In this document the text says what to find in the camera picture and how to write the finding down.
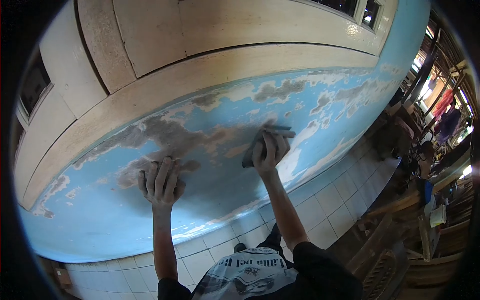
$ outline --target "hand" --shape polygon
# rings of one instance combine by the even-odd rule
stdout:
[[[158,163],[152,162],[145,179],[145,171],[138,173],[138,188],[145,198],[152,203],[153,208],[172,207],[183,195],[185,183],[178,179],[180,164],[177,160],[172,163],[170,157],[165,157],[158,170]]]
[[[290,150],[287,136],[293,137],[295,133],[289,131],[279,133],[275,130],[263,132],[266,155],[263,143],[257,142],[257,144],[255,144],[252,161],[260,177],[265,178],[276,174],[275,167]]]

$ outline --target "foot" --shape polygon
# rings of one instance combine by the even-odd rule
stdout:
[[[235,247],[233,247],[233,252],[237,253],[246,249],[247,249],[247,246],[245,246],[244,243],[238,243],[235,245]]]

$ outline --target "white bucket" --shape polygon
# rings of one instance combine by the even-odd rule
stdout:
[[[430,213],[430,227],[433,228],[440,224],[445,224],[447,222],[447,209],[445,205],[440,205],[437,209]]]

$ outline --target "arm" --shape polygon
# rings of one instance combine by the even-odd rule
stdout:
[[[262,157],[264,145],[257,142],[253,149],[253,165],[267,189],[278,229],[287,247],[293,252],[297,244],[309,240],[275,168],[290,150],[290,146],[287,138],[281,134],[264,132],[263,137],[267,149],[266,157]]]
[[[159,280],[163,278],[178,280],[170,217],[173,204],[185,191],[185,183],[178,179],[179,169],[179,162],[172,162],[167,156],[160,168],[158,163],[152,162],[146,179],[144,171],[138,174],[138,186],[144,197],[152,203],[153,255]]]

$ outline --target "floor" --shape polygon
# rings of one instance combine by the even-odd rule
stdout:
[[[312,243],[326,249],[370,207],[400,160],[379,161],[362,137],[337,164],[289,194]],[[175,246],[179,282],[193,290],[205,272],[243,242],[255,247],[275,224],[270,204],[201,237]],[[282,240],[285,257],[292,253]],[[66,264],[73,295],[83,300],[157,299],[152,252],[91,264]]]

